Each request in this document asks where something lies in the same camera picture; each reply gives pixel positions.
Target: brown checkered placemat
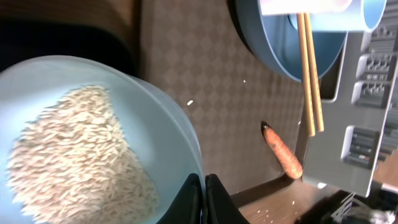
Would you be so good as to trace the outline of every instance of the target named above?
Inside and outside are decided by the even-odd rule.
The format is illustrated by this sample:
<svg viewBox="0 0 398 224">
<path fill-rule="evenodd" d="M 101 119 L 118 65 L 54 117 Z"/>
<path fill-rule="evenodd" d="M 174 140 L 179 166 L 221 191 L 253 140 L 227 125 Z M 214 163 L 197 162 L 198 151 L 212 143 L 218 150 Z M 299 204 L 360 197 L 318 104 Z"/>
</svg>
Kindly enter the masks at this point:
<svg viewBox="0 0 398 224">
<path fill-rule="evenodd" d="M 230 194 L 283 174 L 261 136 L 260 121 L 268 121 L 294 149 L 302 86 L 245 48 L 226 1 L 143 1 L 141 47 L 141 78 L 188 114 L 206 174 L 217 174 Z"/>
</svg>

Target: grain of rice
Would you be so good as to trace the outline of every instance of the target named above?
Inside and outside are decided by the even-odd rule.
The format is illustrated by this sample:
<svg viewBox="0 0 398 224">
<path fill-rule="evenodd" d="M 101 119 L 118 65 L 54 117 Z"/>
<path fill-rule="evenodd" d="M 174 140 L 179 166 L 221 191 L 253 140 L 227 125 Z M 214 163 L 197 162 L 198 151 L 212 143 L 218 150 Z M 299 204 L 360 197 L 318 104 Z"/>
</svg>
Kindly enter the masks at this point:
<svg viewBox="0 0 398 224">
<path fill-rule="evenodd" d="M 139 223 L 159 200 L 102 86 L 73 90 L 27 123 L 7 167 L 13 202 L 36 223 Z"/>
</svg>

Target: cup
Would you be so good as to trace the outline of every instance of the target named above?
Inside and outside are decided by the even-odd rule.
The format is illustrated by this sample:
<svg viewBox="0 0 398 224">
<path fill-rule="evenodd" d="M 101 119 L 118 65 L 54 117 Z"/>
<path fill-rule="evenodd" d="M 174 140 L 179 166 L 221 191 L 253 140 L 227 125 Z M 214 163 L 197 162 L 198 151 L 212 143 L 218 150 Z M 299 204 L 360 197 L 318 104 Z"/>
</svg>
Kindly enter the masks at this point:
<svg viewBox="0 0 398 224">
<path fill-rule="evenodd" d="M 352 0 L 259 0 L 263 16 L 298 12 L 342 11 Z"/>
<path fill-rule="evenodd" d="M 341 12 L 323 12 L 311 14 L 312 31 L 372 32 L 380 23 L 387 0 L 352 0 Z M 289 16 L 290 22 L 297 29 L 297 15 Z"/>
</svg>

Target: blue bowl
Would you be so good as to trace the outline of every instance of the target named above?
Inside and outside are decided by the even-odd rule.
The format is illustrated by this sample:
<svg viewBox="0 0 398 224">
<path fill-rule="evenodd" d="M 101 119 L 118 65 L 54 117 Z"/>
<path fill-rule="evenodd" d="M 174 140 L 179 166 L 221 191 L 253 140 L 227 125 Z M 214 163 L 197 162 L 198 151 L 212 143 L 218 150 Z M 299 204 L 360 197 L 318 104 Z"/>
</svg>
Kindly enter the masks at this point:
<svg viewBox="0 0 398 224">
<path fill-rule="evenodd" d="M 236 0 L 236 12 L 252 53 L 275 72 L 301 82 L 299 34 L 287 15 L 263 16 L 260 0 Z M 344 45 L 347 32 L 314 32 L 318 77 L 326 74 Z"/>
</svg>

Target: light blue cup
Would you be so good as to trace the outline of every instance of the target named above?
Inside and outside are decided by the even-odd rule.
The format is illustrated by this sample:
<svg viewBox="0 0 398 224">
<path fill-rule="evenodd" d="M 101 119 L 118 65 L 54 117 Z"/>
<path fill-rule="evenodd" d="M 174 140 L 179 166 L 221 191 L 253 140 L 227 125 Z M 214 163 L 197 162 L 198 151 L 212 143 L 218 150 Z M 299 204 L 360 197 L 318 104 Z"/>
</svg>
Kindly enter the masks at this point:
<svg viewBox="0 0 398 224">
<path fill-rule="evenodd" d="M 12 203 L 14 192 L 6 185 L 7 160 L 25 128 L 65 93 L 84 85 L 109 90 L 114 113 L 126 141 L 136 153 L 159 193 L 159 206 L 142 224 L 157 223 L 170 207 L 185 179 L 199 175 L 203 195 L 205 176 L 195 130 L 183 110 L 153 85 L 91 60 L 39 57 L 0 74 L 0 223 L 33 224 L 23 216 L 22 203 Z"/>
<path fill-rule="evenodd" d="M 311 14 L 313 31 L 365 31 L 372 32 L 380 23 L 387 0 L 353 0 L 348 8 L 341 12 L 323 12 Z M 297 16 L 291 15 L 290 21 L 297 29 Z"/>
</svg>

